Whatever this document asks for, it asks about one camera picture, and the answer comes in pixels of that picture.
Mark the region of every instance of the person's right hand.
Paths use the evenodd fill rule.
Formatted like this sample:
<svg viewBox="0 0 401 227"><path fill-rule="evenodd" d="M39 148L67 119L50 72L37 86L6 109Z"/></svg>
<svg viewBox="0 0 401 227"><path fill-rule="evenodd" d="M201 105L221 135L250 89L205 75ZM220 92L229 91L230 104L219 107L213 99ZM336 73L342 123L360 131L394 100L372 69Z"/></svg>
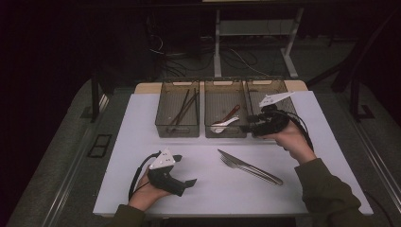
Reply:
<svg viewBox="0 0 401 227"><path fill-rule="evenodd" d="M274 139L277 145L288 150L291 157L296 159L299 164L316 159L315 153L307 144L301 131L292 121L289 121L288 125L282 131L259 136L259 138Z"/></svg>

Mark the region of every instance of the person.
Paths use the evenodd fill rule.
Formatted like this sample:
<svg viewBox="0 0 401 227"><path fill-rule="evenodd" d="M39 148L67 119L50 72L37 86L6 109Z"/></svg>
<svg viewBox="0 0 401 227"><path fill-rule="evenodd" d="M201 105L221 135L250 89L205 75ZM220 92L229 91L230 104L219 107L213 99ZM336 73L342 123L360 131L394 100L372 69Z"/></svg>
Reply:
<svg viewBox="0 0 401 227"><path fill-rule="evenodd" d="M353 195L351 187L330 173L294 123L289 122L282 131L261 138L274 139L277 145L288 150L290 156L298 161L299 166L295 167L295 171L303 188L302 199L312 217L313 226L372 226L369 218L358 210L361 203ZM148 183L147 173L148 170L139 181L140 188L137 187L139 189L128 205L119 205L109 227L141 226L144 212L157 200L169 195Z"/></svg>

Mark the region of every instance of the sleeve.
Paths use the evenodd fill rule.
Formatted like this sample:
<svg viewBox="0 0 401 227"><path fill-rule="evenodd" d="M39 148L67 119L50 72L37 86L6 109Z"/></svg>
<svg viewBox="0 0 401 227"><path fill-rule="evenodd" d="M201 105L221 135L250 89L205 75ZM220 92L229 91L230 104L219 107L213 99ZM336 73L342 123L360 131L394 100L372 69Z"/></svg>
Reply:
<svg viewBox="0 0 401 227"><path fill-rule="evenodd" d="M351 187L333 176L322 159L295 167L303 187L303 201L314 226L372 226L358 208L359 199Z"/></svg>
<svg viewBox="0 0 401 227"><path fill-rule="evenodd" d="M144 221L145 213L128 205L119 205L112 222L107 227L140 227Z"/></svg>

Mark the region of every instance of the desk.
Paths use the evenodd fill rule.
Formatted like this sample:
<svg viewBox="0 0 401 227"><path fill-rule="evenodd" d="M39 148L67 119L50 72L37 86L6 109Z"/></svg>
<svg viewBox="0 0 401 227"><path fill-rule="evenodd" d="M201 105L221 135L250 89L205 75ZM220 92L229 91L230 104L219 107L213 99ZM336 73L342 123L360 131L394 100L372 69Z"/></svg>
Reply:
<svg viewBox="0 0 401 227"><path fill-rule="evenodd" d="M298 115L308 126L316 153L334 175L348 183L360 199L363 214L373 211L348 166L312 92L301 81L286 81ZM159 200L148 211L149 218L183 217L278 217L306 215L302 187L294 171L298 163L269 140L207 139L204 136L203 101L200 87L200 137L159 138L154 125L161 83L139 84L131 95L113 154L100 188L94 213L112 217L120 203L128 202L128 191L136 168L151 153L170 148L181 154L171 175L180 180L198 179L182 197ZM218 148L280 177L284 185L266 183L239 169L223 164Z"/></svg>

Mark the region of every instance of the silver cutlery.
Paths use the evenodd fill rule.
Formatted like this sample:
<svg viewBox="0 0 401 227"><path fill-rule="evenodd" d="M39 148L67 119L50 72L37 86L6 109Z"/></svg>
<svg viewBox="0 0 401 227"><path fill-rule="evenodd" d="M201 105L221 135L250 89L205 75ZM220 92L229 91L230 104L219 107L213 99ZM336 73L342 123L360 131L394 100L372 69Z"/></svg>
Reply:
<svg viewBox="0 0 401 227"><path fill-rule="evenodd" d="M239 168L239 169L244 170L244 171L246 171L248 173L251 173L255 177L258 177L258 178L260 178L262 180L265 180L265 181L267 181L269 183L272 183L272 184L278 184L278 185L282 185L283 184L283 181L280 178L278 178L278 177L276 177L276 176L274 176L274 175L272 175L272 174L270 174L270 173L268 173L268 172L266 172L266 171L264 171L264 170L262 170L262 169L260 169L258 167L255 167L255 166L252 166L250 164L247 164L244 161L234 157L233 155L222 151L221 149L218 149L218 152L221 153L221 161L223 161L223 163L225 165L227 165L227 166L229 166L231 168Z"/></svg>

